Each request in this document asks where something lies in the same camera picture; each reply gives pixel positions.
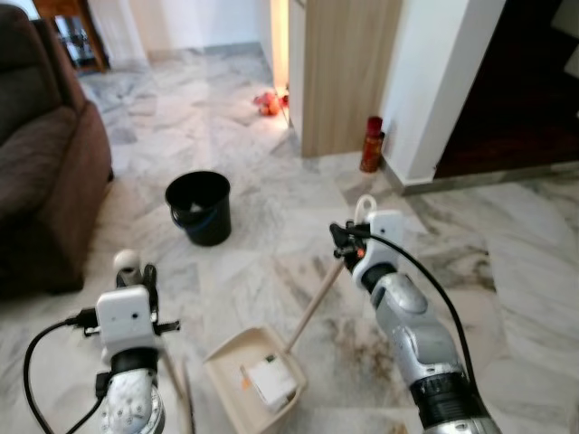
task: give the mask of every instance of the black cable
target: black cable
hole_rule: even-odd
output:
[[[38,409],[38,405],[34,400],[33,392],[30,386],[30,362],[32,361],[33,358],[34,349],[36,348],[36,346],[43,337],[45,337],[50,332],[53,332],[58,328],[64,326],[94,327],[97,324],[98,321],[96,318],[96,312],[94,308],[82,309],[78,315],[71,316],[70,318],[67,318],[64,321],[58,322],[45,328],[44,330],[42,330],[42,332],[40,332],[38,335],[34,337],[31,343],[28,344],[26,354],[24,355],[24,367],[23,367],[24,394],[26,395],[26,401],[28,402],[30,410],[32,411],[34,417],[40,424],[40,427],[42,428],[45,434],[54,434],[54,432],[52,431],[52,428],[50,427],[44,416],[41,414],[40,410]],[[90,416],[94,414],[94,412],[101,405],[105,395],[106,395],[106,386],[104,386],[103,388],[103,386],[99,385],[99,383],[97,382],[97,396],[98,396],[97,402],[81,420],[79,420],[71,429],[67,431],[67,434],[72,434],[84,422],[86,422]]]
[[[89,412],[87,414],[85,414],[81,420],[79,420],[78,422],[76,422],[76,424],[69,429],[68,431],[66,431],[66,434],[72,434],[73,432],[75,432],[78,428],[80,428],[84,422],[86,422],[88,419],[90,419],[90,416],[92,416],[96,410],[99,409],[100,405],[102,404],[102,401],[105,399],[104,396],[101,396],[100,398],[97,399],[97,401],[94,403],[94,405],[92,406],[92,408],[89,410]]]
[[[33,392],[30,388],[30,361],[33,358],[34,348],[38,345],[40,340],[48,335],[50,332],[69,325],[69,320],[61,321],[60,323],[56,323],[51,325],[50,327],[45,328],[40,332],[38,335],[34,337],[32,342],[28,345],[26,349],[26,354],[24,355],[24,394],[26,395],[26,401],[28,402],[28,406],[32,411],[36,420],[40,424],[40,427],[43,429],[45,434],[54,434],[51,427],[48,425],[48,422],[44,419],[43,415],[38,410],[38,406],[36,405],[36,401],[34,400]]]
[[[428,269],[426,269],[423,266],[423,264],[421,264],[414,256],[412,256],[410,253],[408,253],[406,250],[404,250],[402,247],[398,246],[397,244],[394,244],[393,242],[391,242],[385,238],[368,233],[366,231],[359,231],[359,230],[352,229],[352,228],[345,228],[345,229],[343,229],[343,231],[345,233],[348,233],[348,234],[353,235],[353,236],[358,237],[358,238],[371,238],[373,240],[382,242],[383,244],[385,244],[386,246],[388,246],[392,250],[396,250],[398,253],[400,253],[402,256],[404,256],[406,259],[408,259],[432,283],[434,288],[441,295],[442,300],[444,300],[444,303],[446,303],[446,306],[448,307],[448,309],[451,311],[452,320],[454,321],[454,325],[456,325],[457,332],[459,333],[460,346],[462,347],[462,353],[464,354],[464,363],[466,364],[467,373],[469,374],[470,387],[472,389],[472,392],[476,396],[480,397],[479,386],[477,385],[477,381],[476,381],[476,378],[474,376],[474,368],[472,367],[472,360],[470,359],[469,344],[467,343],[467,338],[464,334],[462,322],[460,321],[459,314],[456,311],[456,309],[454,308],[454,305],[452,304],[451,299],[446,294],[446,291],[441,286],[441,284],[438,283],[438,280],[436,280],[436,278],[431,274],[431,272]]]

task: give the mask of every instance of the sofa cushion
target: sofa cushion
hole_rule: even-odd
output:
[[[23,10],[0,5],[0,146],[22,124],[61,104],[33,24]]]
[[[43,204],[76,122],[71,108],[60,107],[17,129],[0,147],[0,228]]]

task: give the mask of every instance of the black bucket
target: black bucket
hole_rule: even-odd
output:
[[[192,243],[214,246],[232,233],[229,213],[231,186],[216,172],[192,172],[179,176],[165,191],[173,223]]]

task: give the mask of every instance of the blue bucket handle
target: blue bucket handle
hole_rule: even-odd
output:
[[[213,210],[207,217],[205,217],[205,219],[201,223],[199,223],[193,227],[187,226],[185,228],[177,221],[177,218],[175,217],[175,210],[173,208],[171,208],[171,219],[173,220],[173,223],[175,224],[175,226],[178,228],[181,228],[182,230],[189,232],[189,233],[199,232],[201,229],[204,229],[211,222],[211,220],[215,217],[215,215],[217,215],[217,210]]]

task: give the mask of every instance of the white wall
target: white wall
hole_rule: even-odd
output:
[[[289,10],[288,0],[257,0],[257,26],[261,49],[279,92],[288,85]]]
[[[306,70],[306,11],[295,0],[289,1],[289,18],[289,118],[301,142]]]
[[[263,56],[273,71],[273,47],[271,40],[271,0],[257,0],[257,26]]]
[[[259,0],[130,0],[146,52],[257,42]]]
[[[257,42],[261,0],[90,0],[113,67],[147,52]],[[2,0],[37,18],[33,0]]]
[[[35,20],[38,18],[38,13],[34,7],[33,0],[2,0],[0,3],[5,3],[8,5],[16,5],[28,14],[28,18]]]
[[[89,5],[112,68],[147,59],[129,0],[89,0]]]
[[[382,105],[403,184],[433,179],[504,1],[404,0]]]

